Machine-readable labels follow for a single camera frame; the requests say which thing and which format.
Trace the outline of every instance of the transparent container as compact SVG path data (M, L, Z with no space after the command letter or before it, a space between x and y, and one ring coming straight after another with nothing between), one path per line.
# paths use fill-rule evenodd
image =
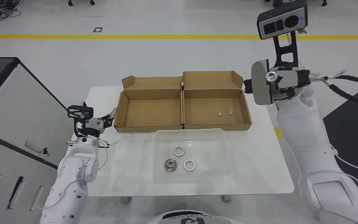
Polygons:
M176 146L184 149L184 155L174 154ZM177 161L177 169L173 172L168 172L164 167L169 158ZM194 170L184 169L186 160L195 162ZM218 128L156 131L153 161L153 178L157 184L220 181L231 172L230 149L223 130Z

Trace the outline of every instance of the floor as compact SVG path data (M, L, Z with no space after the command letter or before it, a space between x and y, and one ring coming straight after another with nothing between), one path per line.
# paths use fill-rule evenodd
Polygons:
M21 16L0 22L0 34L257 34L257 15L270 6L261 0L24 0ZM308 0L308 35L358 35L358 2ZM356 71L357 40L299 40L299 58L305 67L323 74L342 69ZM271 40L252 39L3 39L2 57L22 62L66 106L84 100L93 86L119 86L135 76L180 76L182 71L235 70L250 77L251 64L268 58L274 64ZM354 83L338 82L355 94ZM324 84L315 83L321 116L344 100ZM276 126L275 108L268 107ZM284 139L282 152L295 184L298 170ZM142 197L129 205L120 198L90 198L81 224L146 223L173 209L197 209L247 224L317 223L299 198L287 195L220 197Z

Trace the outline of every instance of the cardboard box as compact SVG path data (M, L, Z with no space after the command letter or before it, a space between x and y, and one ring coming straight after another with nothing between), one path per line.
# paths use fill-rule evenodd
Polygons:
M122 80L114 127L118 132L182 129L182 77L134 77Z
M234 71L184 72L183 82L185 129L247 130L251 126L241 89L243 78Z

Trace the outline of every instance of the yellow line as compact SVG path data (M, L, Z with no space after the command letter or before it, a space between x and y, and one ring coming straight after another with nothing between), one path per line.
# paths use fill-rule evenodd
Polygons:
M282 131L280 128L275 128L275 132L278 138L283 138L284 135L282 134Z
M301 40L358 40L358 35L298 35ZM256 34L0 34L0 39L215 39L259 40Z

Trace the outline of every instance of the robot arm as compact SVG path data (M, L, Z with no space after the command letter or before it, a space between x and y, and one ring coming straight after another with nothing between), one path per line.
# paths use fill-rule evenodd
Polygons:
M347 76L345 72L318 77L319 74L298 67L295 31L307 26L308 17L305 2L295 2L259 15L260 38L274 39L276 63L273 68L267 59L254 63L251 79L244 81L245 93L253 94L258 105L276 105L277 122L299 169L300 196L314 208L314 218L322 223L358 223L358 187L335 160L336 151L331 149L313 91L309 88L312 82L322 81L340 96L358 101L328 82L333 78L358 82L358 78ZM280 46L278 35L288 33L291 43ZM284 54L292 54L293 61L282 61Z
M116 112L117 108L107 116L93 118L93 108L87 107L85 103L83 106L68 108L68 116L75 120L75 134L78 138L71 142L69 153L59 164L56 182L43 207L41 224L79 222L88 197L87 183L95 180L98 170L107 161L106 159L98 168L98 148L101 141L98 137L105 128L111 126ZM82 124L81 131L77 128L78 122ZM76 153L88 156L77 156Z
M277 122L299 168L301 197L314 208L358 221L358 188L335 160L313 90L305 87L298 97L275 104ZM340 216L314 213L322 223L352 223Z

